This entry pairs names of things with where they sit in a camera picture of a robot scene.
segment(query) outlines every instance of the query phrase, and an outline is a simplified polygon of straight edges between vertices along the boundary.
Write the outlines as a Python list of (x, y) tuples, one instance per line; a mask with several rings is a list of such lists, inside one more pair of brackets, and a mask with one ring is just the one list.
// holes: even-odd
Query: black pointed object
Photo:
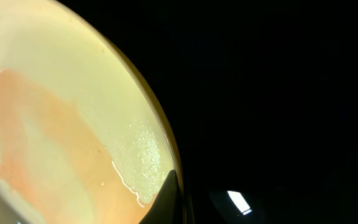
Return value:
[(140, 224), (183, 223), (182, 213), (183, 211), (177, 173), (175, 170), (171, 170), (168, 173), (160, 192), (155, 198), (150, 211), (146, 214), (142, 221), (140, 221)]

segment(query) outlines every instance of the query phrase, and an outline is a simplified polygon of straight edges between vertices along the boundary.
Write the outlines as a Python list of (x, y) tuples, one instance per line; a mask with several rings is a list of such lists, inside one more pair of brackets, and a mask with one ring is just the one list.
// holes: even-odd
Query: black background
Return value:
[(222, 189), (261, 223), (358, 223), (358, 2), (61, 2), (153, 89), (196, 222)]

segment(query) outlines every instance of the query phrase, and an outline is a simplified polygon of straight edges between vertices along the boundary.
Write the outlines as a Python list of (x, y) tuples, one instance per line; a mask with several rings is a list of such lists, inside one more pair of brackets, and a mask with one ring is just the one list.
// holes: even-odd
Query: white highlight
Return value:
[(128, 186), (125, 184), (124, 178), (122, 178), (122, 175), (121, 175), (121, 174), (119, 173), (119, 171), (117, 170), (116, 165), (114, 164), (114, 161), (111, 161), (111, 164), (112, 164), (112, 166), (115, 168), (115, 170), (117, 171), (119, 177), (121, 178), (122, 184), (124, 184), (124, 186), (125, 186), (126, 188), (128, 188), (133, 194), (136, 194), (136, 201), (137, 201), (137, 203), (138, 203), (141, 207), (144, 208), (144, 206), (139, 202), (139, 194), (138, 194), (137, 192), (134, 192), (130, 187), (128, 187)]
[(251, 208), (249, 207), (248, 203), (243, 198), (240, 192), (233, 192), (228, 190), (227, 193), (243, 215), (247, 215), (248, 213), (252, 212)]

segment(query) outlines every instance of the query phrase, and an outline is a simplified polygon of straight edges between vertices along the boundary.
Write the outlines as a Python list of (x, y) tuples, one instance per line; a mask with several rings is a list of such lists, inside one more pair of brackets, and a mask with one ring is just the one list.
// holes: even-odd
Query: orange stain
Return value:
[(63, 149), (63, 157), (91, 199), (93, 223), (139, 223), (152, 203), (144, 208), (137, 203), (137, 196), (122, 184), (110, 154), (77, 115), (76, 107), (76, 98), (69, 104), (21, 74), (0, 71), (0, 179), (47, 223), (79, 223), (72, 214), (60, 213), (69, 200), (64, 191), (39, 187), (29, 174), (27, 155), (32, 149), (20, 117), (25, 114), (49, 141)]

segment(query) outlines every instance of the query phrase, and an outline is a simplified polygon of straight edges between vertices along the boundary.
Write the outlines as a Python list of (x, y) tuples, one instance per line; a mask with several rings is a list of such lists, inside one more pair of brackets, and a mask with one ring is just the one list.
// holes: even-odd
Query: orange liquid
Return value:
[[(39, 184), (39, 180), (45, 182), (48, 177), (30, 175), (28, 155), (32, 149), (21, 120), (23, 114), (48, 141), (60, 146), (75, 180), (88, 194), (93, 208), (92, 223), (141, 221), (152, 203), (141, 207), (137, 195), (124, 186), (103, 143), (77, 115), (75, 103), (64, 102), (38, 83), (5, 69), (0, 71), (0, 179), (47, 223), (81, 222), (75, 214), (62, 212), (72, 200), (65, 196), (70, 186), (51, 190)], [(51, 179), (50, 184), (54, 183), (56, 180)]]

